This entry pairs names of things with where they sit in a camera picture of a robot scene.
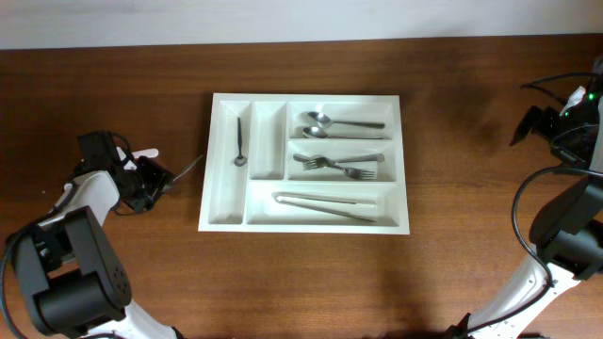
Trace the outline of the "metal fork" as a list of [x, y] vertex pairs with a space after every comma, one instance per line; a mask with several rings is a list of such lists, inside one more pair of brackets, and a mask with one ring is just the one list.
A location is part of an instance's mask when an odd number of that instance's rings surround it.
[[382, 153], [375, 153], [363, 156], [354, 156], [343, 159], [333, 160], [325, 156], [317, 156], [313, 158], [301, 157], [299, 154], [294, 154], [295, 160], [301, 160], [303, 170], [316, 170], [319, 168], [330, 167], [331, 165], [356, 163], [356, 162], [383, 162], [385, 157]]

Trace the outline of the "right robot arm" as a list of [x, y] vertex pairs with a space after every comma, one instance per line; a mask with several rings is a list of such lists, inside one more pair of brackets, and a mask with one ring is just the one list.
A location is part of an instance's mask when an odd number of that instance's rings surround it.
[[[466, 314], [445, 332], [447, 338], [520, 338], [524, 329], [558, 296], [602, 271], [602, 61], [586, 72], [588, 83], [562, 109], [531, 107], [514, 131], [516, 145], [530, 134], [545, 140], [560, 165], [539, 169], [517, 189], [513, 232], [527, 258], [494, 299]], [[520, 199], [538, 177], [573, 175], [578, 181], [545, 204], [523, 237]]]

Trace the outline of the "small metal teaspoon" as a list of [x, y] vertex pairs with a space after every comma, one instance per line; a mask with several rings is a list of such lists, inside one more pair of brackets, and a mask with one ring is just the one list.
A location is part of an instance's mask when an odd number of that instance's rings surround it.
[[243, 132], [242, 132], [242, 120], [240, 117], [236, 120], [236, 133], [237, 133], [237, 156], [234, 159], [234, 165], [236, 167], [243, 167], [247, 163], [247, 157], [243, 154]]
[[175, 175], [172, 179], [170, 179], [163, 187], [162, 191], [164, 193], [170, 191], [171, 189], [173, 189], [176, 185], [176, 183], [182, 179], [191, 169], [193, 169], [197, 163], [204, 158], [203, 154], [200, 154], [199, 156], [197, 156], [191, 163], [189, 163], [188, 165], [186, 165], [180, 173], [178, 173], [177, 175]]

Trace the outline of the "large metal spoon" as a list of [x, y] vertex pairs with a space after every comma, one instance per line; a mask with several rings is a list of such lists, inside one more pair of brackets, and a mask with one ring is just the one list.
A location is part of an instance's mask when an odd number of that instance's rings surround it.
[[320, 128], [329, 128], [334, 124], [344, 124], [344, 125], [350, 125], [350, 126], [365, 127], [365, 128], [370, 128], [370, 129], [384, 129], [385, 128], [385, 124], [383, 122], [333, 120], [333, 119], [329, 118], [326, 114], [317, 112], [317, 111], [306, 112], [304, 115], [304, 118], [309, 123], [313, 123], [314, 125], [316, 125], [317, 127], [320, 127]]
[[301, 129], [301, 133], [306, 138], [316, 138], [316, 139], [383, 139], [383, 137], [365, 137], [365, 136], [356, 136], [356, 135], [334, 135], [327, 133], [324, 129], [319, 127], [303, 127]]

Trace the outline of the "metal tongs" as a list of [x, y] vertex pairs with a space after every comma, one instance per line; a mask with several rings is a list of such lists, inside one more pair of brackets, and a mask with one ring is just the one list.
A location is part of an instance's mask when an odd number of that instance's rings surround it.
[[356, 208], [367, 208], [371, 210], [377, 209], [376, 202], [285, 191], [274, 192], [272, 194], [272, 198], [275, 202], [282, 205], [335, 215], [343, 218], [352, 218], [366, 222], [376, 222], [378, 220], [376, 213], [373, 211], [369, 213], [356, 211]]

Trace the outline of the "white handled fork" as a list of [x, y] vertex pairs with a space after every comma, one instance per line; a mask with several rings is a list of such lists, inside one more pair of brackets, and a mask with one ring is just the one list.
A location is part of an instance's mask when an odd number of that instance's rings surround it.
[[376, 178], [376, 172], [368, 169], [357, 169], [353, 167], [346, 167], [346, 164], [337, 164], [331, 165], [330, 167], [325, 167], [329, 169], [340, 170], [343, 174], [345, 174], [348, 178], [353, 180], [373, 180]]

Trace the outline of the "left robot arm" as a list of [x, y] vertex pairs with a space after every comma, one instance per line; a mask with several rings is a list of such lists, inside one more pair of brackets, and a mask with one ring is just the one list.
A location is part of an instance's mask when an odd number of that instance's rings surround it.
[[109, 214], [151, 211], [174, 180], [151, 155], [116, 145], [120, 135], [78, 138], [80, 163], [46, 215], [6, 241], [1, 269], [13, 270], [36, 330], [67, 338], [179, 339], [132, 297], [131, 283], [103, 225]]

